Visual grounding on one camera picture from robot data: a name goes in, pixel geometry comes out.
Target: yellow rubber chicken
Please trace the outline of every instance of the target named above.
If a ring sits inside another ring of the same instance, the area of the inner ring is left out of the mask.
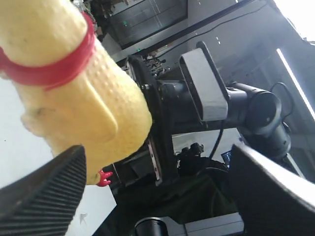
[[[0,57],[0,70],[13,81],[25,106],[24,126],[43,137],[54,155],[82,144],[87,184],[97,184],[101,168],[143,144],[152,118],[137,84],[88,33],[87,19],[70,1],[0,0],[0,48],[5,56]],[[92,49],[83,42],[92,43]],[[78,59],[78,48],[89,53]],[[68,76],[62,81],[60,62],[66,58],[69,64],[63,70]],[[77,74],[71,73],[75,63],[81,65]]]

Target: black fabric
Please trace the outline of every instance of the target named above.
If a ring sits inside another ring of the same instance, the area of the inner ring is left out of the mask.
[[[315,236],[315,209],[274,181],[251,154],[255,155],[234,146],[229,172],[232,196],[248,235]]]
[[[97,235],[128,236],[137,221],[150,216],[169,216],[183,224],[236,212],[234,202],[208,175],[183,177],[168,186],[152,184],[130,190],[117,196],[116,202]]]

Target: black cylinder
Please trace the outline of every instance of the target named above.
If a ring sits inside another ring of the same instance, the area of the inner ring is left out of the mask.
[[[166,224],[159,218],[150,217],[135,225],[136,236],[168,236]]]

